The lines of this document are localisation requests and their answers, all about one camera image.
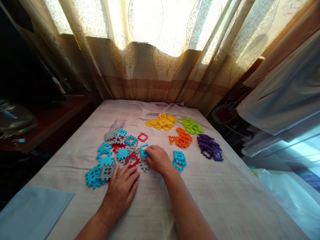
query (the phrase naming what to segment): hand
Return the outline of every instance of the hand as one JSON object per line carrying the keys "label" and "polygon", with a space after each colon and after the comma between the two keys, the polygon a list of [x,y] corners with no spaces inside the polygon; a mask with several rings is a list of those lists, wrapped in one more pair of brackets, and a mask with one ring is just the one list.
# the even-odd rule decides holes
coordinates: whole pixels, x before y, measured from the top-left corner
{"label": "hand", "polygon": [[176,170],[172,165],[168,154],[162,147],[158,145],[151,145],[144,151],[149,153],[151,156],[147,157],[148,164],[153,170],[160,173],[163,177]]}
{"label": "hand", "polygon": [[136,179],[140,176],[137,166],[129,168],[127,163],[118,173],[117,165],[111,176],[110,184],[102,204],[97,211],[100,220],[107,228],[112,228],[118,219],[127,211],[138,188]]}

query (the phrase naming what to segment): glass object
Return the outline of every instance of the glass object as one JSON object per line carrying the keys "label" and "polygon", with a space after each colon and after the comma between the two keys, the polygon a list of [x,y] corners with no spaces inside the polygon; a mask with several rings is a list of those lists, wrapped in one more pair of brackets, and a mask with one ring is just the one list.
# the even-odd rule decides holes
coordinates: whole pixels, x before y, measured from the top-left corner
{"label": "glass object", "polygon": [[24,107],[0,98],[0,139],[7,139],[12,135],[23,134],[38,126],[35,116]]}

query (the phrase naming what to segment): blue cloth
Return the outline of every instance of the blue cloth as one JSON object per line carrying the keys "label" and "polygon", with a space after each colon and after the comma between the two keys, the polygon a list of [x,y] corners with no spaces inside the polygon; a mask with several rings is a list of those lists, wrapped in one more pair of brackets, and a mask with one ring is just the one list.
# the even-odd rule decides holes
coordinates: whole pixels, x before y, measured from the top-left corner
{"label": "blue cloth", "polygon": [[29,185],[0,213],[0,239],[44,240],[74,193]]}

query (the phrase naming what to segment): pile of orange pieces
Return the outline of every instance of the pile of orange pieces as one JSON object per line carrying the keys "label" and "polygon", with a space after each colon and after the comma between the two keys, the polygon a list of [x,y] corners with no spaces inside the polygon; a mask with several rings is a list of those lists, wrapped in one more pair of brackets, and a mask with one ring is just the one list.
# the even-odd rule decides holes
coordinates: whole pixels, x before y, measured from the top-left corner
{"label": "pile of orange pieces", "polygon": [[176,142],[176,145],[181,148],[187,148],[192,142],[192,137],[186,130],[183,128],[177,128],[176,131],[179,133],[179,136],[169,136],[170,145]]}
{"label": "pile of orange pieces", "polygon": [[146,125],[158,130],[163,128],[164,130],[169,131],[174,126],[175,121],[176,118],[172,114],[160,113],[159,118],[147,121]]}

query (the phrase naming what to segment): patterned curtain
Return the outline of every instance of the patterned curtain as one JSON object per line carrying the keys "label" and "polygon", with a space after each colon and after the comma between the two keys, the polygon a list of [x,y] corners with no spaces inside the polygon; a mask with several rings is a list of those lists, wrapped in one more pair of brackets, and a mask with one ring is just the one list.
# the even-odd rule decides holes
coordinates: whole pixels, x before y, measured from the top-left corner
{"label": "patterned curtain", "polygon": [[205,116],[307,2],[19,1],[35,29],[24,34],[72,87],[102,99],[184,101]]}

